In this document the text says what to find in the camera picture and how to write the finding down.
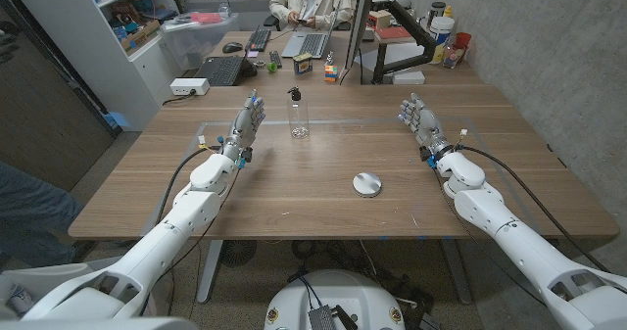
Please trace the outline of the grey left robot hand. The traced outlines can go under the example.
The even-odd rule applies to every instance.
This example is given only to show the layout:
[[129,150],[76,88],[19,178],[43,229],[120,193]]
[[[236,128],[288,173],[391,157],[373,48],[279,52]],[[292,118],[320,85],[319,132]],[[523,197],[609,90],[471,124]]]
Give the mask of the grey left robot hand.
[[227,131],[220,153],[232,160],[238,160],[242,153],[250,149],[256,139],[257,131],[265,119],[264,100],[253,89],[243,108],[238,112]]

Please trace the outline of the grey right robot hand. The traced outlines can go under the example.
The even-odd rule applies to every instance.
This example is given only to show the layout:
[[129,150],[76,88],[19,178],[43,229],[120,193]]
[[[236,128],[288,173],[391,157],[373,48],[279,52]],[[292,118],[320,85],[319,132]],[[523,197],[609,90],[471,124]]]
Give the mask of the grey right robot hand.
[[436,164],[453,150],[454,146],[446,138],[440,121],[416,93],[411,93],[408,100],[402,101],[400,110],[398,119],[415,135],[423,162]]

